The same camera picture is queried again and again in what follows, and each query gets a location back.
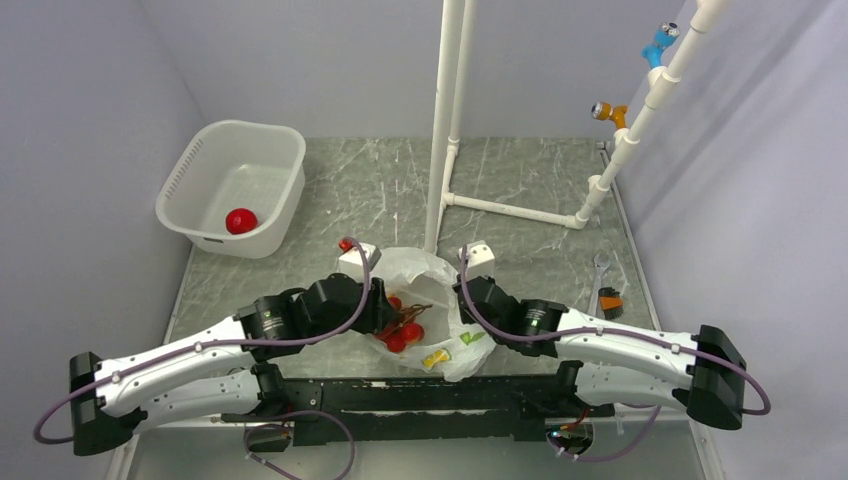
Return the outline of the red orange fake fruit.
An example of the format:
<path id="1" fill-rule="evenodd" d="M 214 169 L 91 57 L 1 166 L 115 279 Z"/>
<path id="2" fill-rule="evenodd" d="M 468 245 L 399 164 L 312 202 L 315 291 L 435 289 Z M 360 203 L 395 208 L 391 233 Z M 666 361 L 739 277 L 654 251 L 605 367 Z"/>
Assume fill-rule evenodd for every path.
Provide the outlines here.
<path id="1" fill-rule="evenodd" d="M 400 354 L 408 346 L 421 341 L 425 336 L 424 327 L 418 318 L 430 310 L 432 304 L 404 305 L 397 296 L 389 296 L 388 302 L 394 309 L 395 318 L 375 338 L 381 341 L 390 353 Z"/>

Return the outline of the white plastic bag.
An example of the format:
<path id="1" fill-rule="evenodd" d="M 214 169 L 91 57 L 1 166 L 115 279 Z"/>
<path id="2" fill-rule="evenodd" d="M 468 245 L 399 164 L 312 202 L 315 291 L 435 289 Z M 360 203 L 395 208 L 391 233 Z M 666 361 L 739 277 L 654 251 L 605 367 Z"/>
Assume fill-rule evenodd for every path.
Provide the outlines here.
<path id="1" fill-rule="evenodd" d="M 457 270 L 444 259 L 411 247 L 382 251 L 372 270 L 390 297 L 404 308 L 421 305 L 412 322 L 421 336 L 404 347 L 390 350 L 374 335 L 365 337 L 369 347 L 401 367 L 434 374 L 449 382 L 468 378 L 482 367 L 495 342 L 478 324 L 462 322 L 459 300 L 453 290 Z"/>

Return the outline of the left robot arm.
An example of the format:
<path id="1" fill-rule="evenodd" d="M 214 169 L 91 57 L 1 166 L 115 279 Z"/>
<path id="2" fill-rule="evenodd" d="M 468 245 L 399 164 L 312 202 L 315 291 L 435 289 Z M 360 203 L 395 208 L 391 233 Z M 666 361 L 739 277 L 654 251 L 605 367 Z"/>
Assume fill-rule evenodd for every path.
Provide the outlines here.
<path id="1" fill-rule="evenodd" d="M 274 360 L 348 331 L 382 332 L 394 319 L 385 282 L 335 273 L 308 288 L 262 296 L 205 330 L 118 359 L 70 361 L 77 456 L 115 449 L 159 425 L 221 413 L 272 420 L 305 403 Z"/>

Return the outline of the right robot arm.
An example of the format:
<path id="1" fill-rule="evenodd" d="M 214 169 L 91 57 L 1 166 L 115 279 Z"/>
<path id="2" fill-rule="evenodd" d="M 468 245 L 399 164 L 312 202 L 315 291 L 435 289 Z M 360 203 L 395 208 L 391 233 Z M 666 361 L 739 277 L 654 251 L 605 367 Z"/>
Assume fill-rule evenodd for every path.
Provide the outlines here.
<path id="1" fill-rule="evenodd" d="M 454 287 L 461 318 L 528 357 L 559 361 L 551 388 L 557 411 L 574 415 L 607 404 L 663 406 L 721 430 L 738 430 L 745 414 L 747 364 L 726 333 L 660 332 L 592 317 L 552 301 L 517 300 L 491 278 Z"/>

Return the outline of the silver wrench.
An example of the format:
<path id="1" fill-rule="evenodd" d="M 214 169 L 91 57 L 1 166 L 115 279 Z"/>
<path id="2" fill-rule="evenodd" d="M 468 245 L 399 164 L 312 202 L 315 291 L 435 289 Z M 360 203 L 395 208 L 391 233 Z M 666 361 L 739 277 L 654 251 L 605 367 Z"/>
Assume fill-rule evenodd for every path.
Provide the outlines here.
<path id="1" fill-rule="evenodd" d="M 594 277 L 587 313 L 592 317 L 596 317 L 600 305 L 599 291 L 603 287 L 604 275 L 611 265 L 611 260 L 607 254 L 597 253 L 593 258 L 593 265 Z"/>

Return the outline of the orange black brush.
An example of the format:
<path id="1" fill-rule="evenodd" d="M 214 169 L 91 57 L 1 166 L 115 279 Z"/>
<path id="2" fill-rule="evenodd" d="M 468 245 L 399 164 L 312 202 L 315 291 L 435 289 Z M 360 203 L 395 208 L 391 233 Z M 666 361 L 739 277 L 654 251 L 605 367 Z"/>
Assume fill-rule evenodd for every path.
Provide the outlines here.
<path id="1" fill-rule="evenodd" d="M 598 305 L 605 320 L 614 320 L 623 315 L 624 303 L 618 290 L 606 286 L 598 290 L 598 295 Z"/>

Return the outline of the white plastic basin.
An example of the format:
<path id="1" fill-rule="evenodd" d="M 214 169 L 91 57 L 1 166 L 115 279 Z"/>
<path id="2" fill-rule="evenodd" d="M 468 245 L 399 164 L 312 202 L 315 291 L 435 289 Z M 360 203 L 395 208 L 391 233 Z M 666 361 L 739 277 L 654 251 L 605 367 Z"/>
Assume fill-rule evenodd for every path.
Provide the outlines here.
<path id="1" fill-rule="evenodd" d="M 155 214 L 199 249 L 260 259 L 281 246 L 305 186 L 306 142 L 297 130 L 242 120 L 207 125 L 165 181 Z M 231 235 L 225 217 L 247 208 L 259 226 Z"/>

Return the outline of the orange nozzle on pipe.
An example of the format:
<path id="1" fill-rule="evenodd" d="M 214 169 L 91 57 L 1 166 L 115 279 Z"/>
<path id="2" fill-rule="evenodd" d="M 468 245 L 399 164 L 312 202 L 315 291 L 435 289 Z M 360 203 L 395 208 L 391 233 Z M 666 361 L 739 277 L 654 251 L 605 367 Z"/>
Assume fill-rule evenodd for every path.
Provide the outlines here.
<path id="1" fill-rule="evenodd" d="M 595 120 L 611 121 L 616 129 L 627 127 L 627 105 L 613 106 L 610 103 L 598 101 L 591 107 L 591 115 Z"/>

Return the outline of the blue nozzle on pipe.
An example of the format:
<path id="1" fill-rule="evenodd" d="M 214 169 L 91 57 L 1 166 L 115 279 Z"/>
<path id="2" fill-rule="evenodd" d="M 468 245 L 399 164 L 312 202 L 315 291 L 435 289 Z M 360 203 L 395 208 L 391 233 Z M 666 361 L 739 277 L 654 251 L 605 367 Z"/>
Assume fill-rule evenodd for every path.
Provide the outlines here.
<path id="1" fill-rule="evenodd" d="M 652 41 L 641 50 L 641 56 L 650 69 L 662 66 L 662 56 L 678 39 L 680 30 L 675 22 L 663 22 L 655 31 Z"/>

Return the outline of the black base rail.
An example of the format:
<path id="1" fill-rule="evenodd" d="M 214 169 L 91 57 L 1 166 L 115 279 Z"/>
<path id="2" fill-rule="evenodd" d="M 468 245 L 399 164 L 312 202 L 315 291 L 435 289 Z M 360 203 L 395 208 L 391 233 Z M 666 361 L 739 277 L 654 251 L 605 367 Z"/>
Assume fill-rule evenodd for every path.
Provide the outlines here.
<path id="1" fill-rule="evenodd" d="M 611 404 L 586 407 L 553 374 L 440 378 L 284 379 L 275 406 L 246 414 L 224 413 L 224 423 L 260 423 L 296 413 L 292 442 L 319 446 L 344 442 L 344 423 L 357 441 L 509 437 L 541 441 L 558 423 L 609 418 Z"/>

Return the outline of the white PVC pipe frame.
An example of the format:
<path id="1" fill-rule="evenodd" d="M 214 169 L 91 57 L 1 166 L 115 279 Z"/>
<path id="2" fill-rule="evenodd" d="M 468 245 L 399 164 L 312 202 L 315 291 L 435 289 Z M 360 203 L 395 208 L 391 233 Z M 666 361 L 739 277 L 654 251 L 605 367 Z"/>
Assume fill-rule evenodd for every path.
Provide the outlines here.
<path id="1" fill-rule="evenodd" d="M 449 187 L 463 143 L 471 137 L 591 137 L 603 128 L 584 110 L 595 94 L 635 80 L 648 90 L 613 133 L 625 162 L 682 79 L 696 49 L 726 10 L 697 1 L 689 17 L 674 1 L 446 1 L 442 5 L 424 247 L 435 252 L 449 206 L 579 230 L 609 190 L 617 169 L 562 213 L 459 195 Z M 641 50 L 663 22 L 677 41 L 650 69 Z"/>

